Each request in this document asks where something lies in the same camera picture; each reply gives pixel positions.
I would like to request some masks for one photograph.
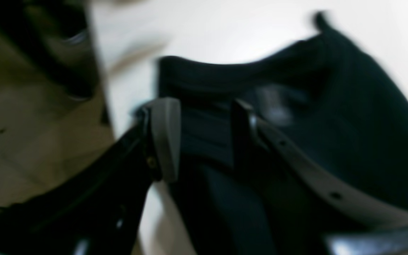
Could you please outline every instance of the white surface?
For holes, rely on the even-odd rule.
[[[408,98],[408,0],[90,0],[89,6],[116,137],[129,128],[133,108],[154,97],[159,56],[257,60],[316,34],[310,20],[316,10],[329,10],[330,24],[374,56]],[[191,246],[166,197],[162,189],[149,191],[144,252],[191,254],[177,248]]]

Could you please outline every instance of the white table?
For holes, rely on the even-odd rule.
[[[316,34],[316,10],[329,10],[330,23],[374,56],[408,98],[408,0],[90,0],[115,136],[154,97],[158,57],[257,60]],[[140,240],[147,255],[194,253],[164,184],[149,190]]]

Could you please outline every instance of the black fabric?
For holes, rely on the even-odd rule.
[[[246,236],[272,231],[268,218],[254,212],[265,206],[266,197],[253,192],[229,198],[253,187],[236,187],[233,180],[217,177],[237,175],[231,101],[242,98],[262,114],[256,90],[265,86],[286,88],[278,91],[283,91],[292,122],[278,128],[308,156],[353,187],[408,210],[408,102],[382,68],[330,27],[321,13],[314,20],[317,36],[254,63],[218,65],[172,56],[160,60],[160,97],[182,102],[181,181],[171,190],[199,254],[209,254],[216,238],[229,243],[232,253],[242,254],[237,247],[247,244]],[[227,206],[243,208],[250,201],[256,201],[251,203],[256,209],[238,224],[257,221],[259,228],[236,227],[231,221],[246,210]],[[198,206],[212,220],[192,213]],[[245,230],[252,232],[233,235]],[[264,247],[265,253],[259,254],[275,249]]]

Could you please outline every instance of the small hole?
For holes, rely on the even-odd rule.
[[[343,196],[341,194],[339,194],[338,192],[331,192],[330,193],[330,197],[336,199],[336,200],[341,200],[343,199]]]

